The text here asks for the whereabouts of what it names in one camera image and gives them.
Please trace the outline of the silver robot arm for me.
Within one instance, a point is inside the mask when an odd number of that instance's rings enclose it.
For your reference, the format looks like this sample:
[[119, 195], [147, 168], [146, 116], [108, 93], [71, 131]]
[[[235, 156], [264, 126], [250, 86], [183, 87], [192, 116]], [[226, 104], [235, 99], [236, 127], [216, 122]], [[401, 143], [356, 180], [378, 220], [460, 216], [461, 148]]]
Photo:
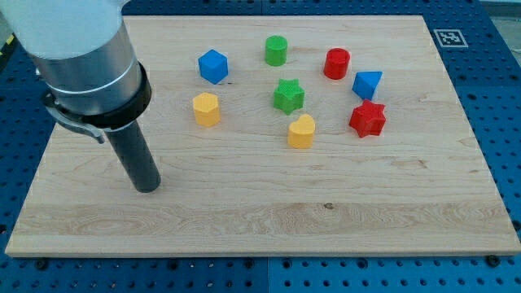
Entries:
[[1, 13], [48, 86], [42, 101], [64, 128], [103, 142], [151, 100], [123, 21], [129, 0], [1, 0]]

